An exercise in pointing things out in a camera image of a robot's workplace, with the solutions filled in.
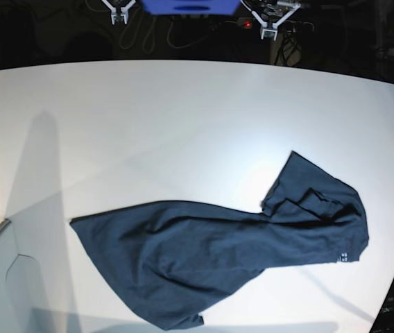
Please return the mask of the dark blue t-shirt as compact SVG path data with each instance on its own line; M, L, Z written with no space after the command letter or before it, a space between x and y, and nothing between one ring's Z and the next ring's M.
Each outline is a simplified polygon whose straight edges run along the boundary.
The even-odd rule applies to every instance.
M70 225L123 303L165 331L203 325L203 311L268 268L356 262L369 242L358 192L298 153L259 213L163 200Z

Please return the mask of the blue plastic bin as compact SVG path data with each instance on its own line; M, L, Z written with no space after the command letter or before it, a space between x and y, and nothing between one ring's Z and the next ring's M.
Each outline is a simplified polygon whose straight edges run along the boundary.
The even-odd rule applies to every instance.
M154 15L232 15L240 0L143 0Z

